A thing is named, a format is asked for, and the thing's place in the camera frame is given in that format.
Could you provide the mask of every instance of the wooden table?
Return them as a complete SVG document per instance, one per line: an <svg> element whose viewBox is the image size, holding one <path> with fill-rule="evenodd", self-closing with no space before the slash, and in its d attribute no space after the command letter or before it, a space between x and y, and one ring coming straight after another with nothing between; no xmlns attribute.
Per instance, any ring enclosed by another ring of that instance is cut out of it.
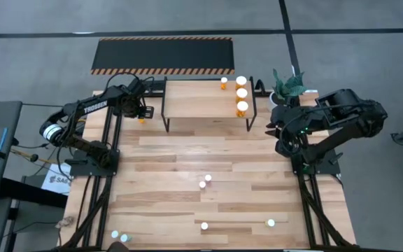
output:
<svg viewBox="0 0 403 252"><path fill-rule="evenodd" d="M302 105L315 105L317 96L302 95ZM144 124L123 119L121 161L113 179L103 249L116 241L111 238L113 230L133 236L126 243L130 249L308 248L297 177L290 160L275 153L276 139L264 133L270 118L267 99L256 98L259 116L250 132L234 118L175 118L169 133L162 129L159 114ZM155 110L161 108L161 98L146 101ZM89 114L85 139L100 140L105 115L105 109ZM326 136L318 132L310 141ZM198 182L205 174L212 175L212 182L200 190ZM326 216L355 243L341 186L331 176L317 177ZM65 216L77 217L86 180L73 181ZM321 244L318 221L312 216ZM268 218L276 220L276 227L264 225ZM97 216L90 245L95 243L98 221ZM209 229L201 231L201 222ZM74 225L62 228L64 242L74 230Z"/></svg>
<svg viewBox="0 0 403 252"><path fill-rule="evenodd" d="M253 90L253 78L246 84L248 95L245 102L249 107L242 118L236 115L236 81L227 82L226 90L220 89L220 80L167 80L164 85L161 116L169 131L171 118L246 119L247 130L251 130L257 115Z"/></svg>

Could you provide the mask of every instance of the black floor mat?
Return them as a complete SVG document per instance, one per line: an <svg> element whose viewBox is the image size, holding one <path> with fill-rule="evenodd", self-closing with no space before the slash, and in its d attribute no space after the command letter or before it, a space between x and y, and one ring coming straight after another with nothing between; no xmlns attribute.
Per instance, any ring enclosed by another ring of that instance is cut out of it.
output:
<svg viewBox="0 0 403 252"><path fill-rule="evenodd" d="M92 74L233 74L227 37L101 38Z"/></svg>

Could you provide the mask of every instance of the green plant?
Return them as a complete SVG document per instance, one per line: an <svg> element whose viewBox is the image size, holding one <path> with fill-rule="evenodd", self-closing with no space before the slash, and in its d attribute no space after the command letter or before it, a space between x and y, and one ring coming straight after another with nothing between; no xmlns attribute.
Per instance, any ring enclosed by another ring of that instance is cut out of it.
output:
<svg viewBox="0 0 403 252"><path fill-rule="evenodd" d="M283 82L278 77L278 72L273 69L273 76L276 80L276 86L273 87L278 99L285 99L287 97L297 97L306 92L307 88L302 84L302 76L304 73L300 73L296 76L290 77L287 82Z"/></svg>

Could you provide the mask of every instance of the robotic arm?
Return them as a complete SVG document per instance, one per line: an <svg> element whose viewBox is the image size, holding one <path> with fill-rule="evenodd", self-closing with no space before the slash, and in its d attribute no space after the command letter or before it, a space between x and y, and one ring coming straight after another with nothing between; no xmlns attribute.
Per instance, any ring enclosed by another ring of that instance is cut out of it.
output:
<svg viewBox="0 0 403 252"><path fill-rule="evenodd" d="M350 139L375 136L388 117L380 103L362 100L349 89L319 97L316 103L314 107L277 106L273 109L267 127L281 129L266 134L279 139L275 147L277 153L287 158L300 153L306 164L315 165L328 151ZM337 128L341 129L320 143L307 142L307 134Z"/></svg>
<svg viewBox="0 0 403 252"><path fill-rule="evenodd" d="M143 83L134 79L128 87L110 86L101 94L66 104L41 125L40 134L56 147L74 147L81 151L75 155L75 158L79 156L80 159L70 160L70 165L85 166L90 163L99 170L108 170L112 174L111 167L117 166L117 151L108 149L100 141L89 142L75 135L78 119L105 107L113 107L116 116L152 118L153 107L146 106L144 99L141 103L145 90ZM63 122L63 118L67 118L66 127L58 124L59 120Z"/></svg>

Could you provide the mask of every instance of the gray floor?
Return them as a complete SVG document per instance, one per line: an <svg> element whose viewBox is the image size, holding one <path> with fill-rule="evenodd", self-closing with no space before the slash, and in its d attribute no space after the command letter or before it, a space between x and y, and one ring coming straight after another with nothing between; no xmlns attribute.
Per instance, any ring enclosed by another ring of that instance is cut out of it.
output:
<svg viewBox="0 0 403 252"><path fill-rule="evenodd" d="M286 2L293 29L403 28L402 0ZM0 33L282 28L276 0L0 0ZM267 85L273 83L272 68L291 74L284 35L233 39L237 74ZM403 147L389 135L403 130L403 34L295 35L294 40L305 86L321 94L352 88L386 108L383 131L341 146L340 165L359 245L403 250ZM0 38L0 100L64 104L101 89L107 77L90 75L97 41ZM24 107L17 138L24 145L43 143L36 128L53 111ZM11 157L5 176L19 180L37 168ZM19 236L16 251L49 249L56 238L52 229L28 232Z"/></svg>

